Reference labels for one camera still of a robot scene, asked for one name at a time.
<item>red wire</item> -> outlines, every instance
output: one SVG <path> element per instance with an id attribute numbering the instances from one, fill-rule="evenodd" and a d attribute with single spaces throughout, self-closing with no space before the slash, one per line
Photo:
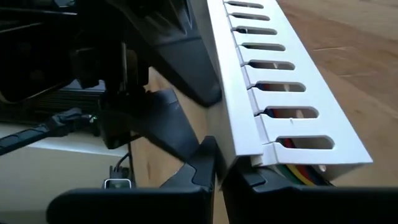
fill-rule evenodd
<path id="1" fill-rule="evenodd" d="M 278 116 L 278 112 L 276 112 L 276 110 L 272 110 L 272 113 L 274 114 L 274 117 L 275 118 L 278 118 L 279 116 Z M 284 139 L 284 146 L 285 147 L 288 147 L 288 148 L 295 148 L 295 146 L 294 146 L 294 143 L 293 143 L 293 141 L 291 140 L 291 139 Z M 307 178 L 308 180 L 311 180 L 311 177 L 310 177 L 310 175 L 308 174 L 308 172 L 307 172 L 307 170 L 306 170 L 306 168 L 304 167 L 304 166 L 299 166 L 299 165 L 297 165 L 296 166 L 296 168 L 297 168 L 297 170 L 305 177 L 305 178 Z"/>

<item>green wire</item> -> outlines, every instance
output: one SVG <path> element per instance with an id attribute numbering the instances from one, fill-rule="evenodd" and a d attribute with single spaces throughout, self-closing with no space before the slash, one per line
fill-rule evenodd
<path id="1" fill-rule="evenodd" d="M 290 181 L 295 184 L 303 185 L 304 183 L 301 182 L 285 165 L 277 165 L 276 168 Z"/>

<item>black cable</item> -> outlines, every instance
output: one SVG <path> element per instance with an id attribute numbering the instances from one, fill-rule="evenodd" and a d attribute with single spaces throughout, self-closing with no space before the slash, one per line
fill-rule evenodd
<path id="1" fill-rule="evenodd" d="M 305 168 L 311 179 L 313 179 L 317 185 L 334 186 L 331 182 L 323 178 L 312 166 L 305 166 Z"/>
<path id="2" fill-rule="evenodd" d="M 133 163 L 132 163 L 132 150 L 131 150 L 131 142 L 137 140 L 141 138 L 140 135 L 135 135 L 133 137 L 131 137 L 131 141 L 127 144 L 127 149 L 128 152 L 126 153 L 126 155 L 124 155 L 122 158 L 120 158 L 120 160 L 118 161 L 118 163 L 116 164 L 116 166 L 114 167 L 113 171 L 117 171 L 121 165 L 121 163 L 128 157 L 129 158 L 129 166 L 130 166 L 130 171 L 131 171 L 131 183 L 133 185 L 135 185 L 135 175 L 134 175 L 134 167 L 133 167 Z"/>
<path id="3" fill-rule="evenodd" d="M 130 171 L 131 171 L 130 181 L 131 181 L 131 185 L 133 187 L 135 187 L 136 186 L 136 176 L 134 174 L 134 166 L 132 164 L 131 142 L 127 145 L 127 148 L 129 150 L 128 154 L 129 154 L 129 163 L 130 163 Z"/>
<path id="4" fill-rule="evenodd" d="M 115 166 L 114 169 L 113 169 L 114 172 L 116 172 L 116 171 L 119 169 L 120 164 L 122 164 L 122 162 L 123 162 L 128 156 L 129 156 L 129 152 L 126 153 L 126 155 L 124 155 L 122 158 L 120 158 L 120 160 L 118 161 L 118 163 L 116 164 L 116 166 Z"/>

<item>black plastic bracket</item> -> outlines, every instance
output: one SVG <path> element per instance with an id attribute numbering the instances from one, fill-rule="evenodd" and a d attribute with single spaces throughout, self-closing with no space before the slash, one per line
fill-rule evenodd
<path id="1" fill-rule="evenodd" d="M 197 103 L 211 106 L 221 100 L 190 0 L 84 0 L 76 1 L 76 8 L 86 32 L 126 43 Z"/>
<path id="2" fill-rule="evenodd" d="M 199 142 L 173 90 L 104 95 L 98 114 L 101 135 L 108 148 L 131 141 L 139 133 L 171 155 L 187 161 Z"/>
<path id="3" fill-rule="evenodd" d="M 48 223 L 212 223 L 215 139 L 206 137 L 196 153 L 160 188 L 76 189 L 55 198 Z"/>
<path id="4" fill-rule="evenodd" d="M 239 159 L 230 170 L 223 194 L 232 224 L 289 222 L 305 213 L 316 223 L 398 217 L 389 205 L 398 201 L 396 189 L 294 185 L 266 167 L 252 167 L 249 158 Z"/>
<path id="5" fill-rule="evenodd" d="M 37 127 L 0 139 L 0 156 L 48 137 L 64 137 L 90 125 L 90 116 L 73 108 L 52 116 Z"/>

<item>white panel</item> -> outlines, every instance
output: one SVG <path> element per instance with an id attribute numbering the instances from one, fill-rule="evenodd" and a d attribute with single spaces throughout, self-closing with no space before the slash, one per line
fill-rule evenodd
<path id="1" fill-rule="evenodd" d="M 218 60 L 213 64 L 217 65 L 223 91 L 223 101 L 208 110 L 208 128 L 225 159 L 223 169 L 228 170 L 237 157 L 261 155 L 263 149 L 223 1 L 209 0 L 207 3 L 215 40 L 213 51 Z"/>
<path id="2" fill-rule="evenodd" d="M 257 130 L 261 138 L 264 154 L 253 157 L 253 165 L 281 164 L 362 164 L 372 162 L 368 152 L 356 135 L 320 72 L 312 62 L 305 47 L 297 37 L 292 26 L 275 0 L 231 1 L 233 4 L 256 7 L 233 6 L 225 4 L 230 20 L 232 35 L 238 46 L 238 58 L 242 75 L 248 89 L 252 116 L 256 116 Z M 238 18 L 233 15 L 245 15 Z M 269 21 L 255 19 L 263 15 Z M 277 34 L 245 34 L 234 31 L 237 28 L 274 29 Z M 278 45 L 282 50 L 249 49 L 244 45 Z M 258 63 L 270 63 L 272 69 L 259 68 Z M 280 64 L 293 65 L 284 68 Z M 299 84 L 304 92 L 262 91 L 255 86 L 260 83 Z M 261 114 L 266 108 L 312 108 L 318 113 L 316 118 L 275 119 Z M 326 137 L 333 143 L 332 149 L 287 149 L 276 142 L 278 138 Z"/>

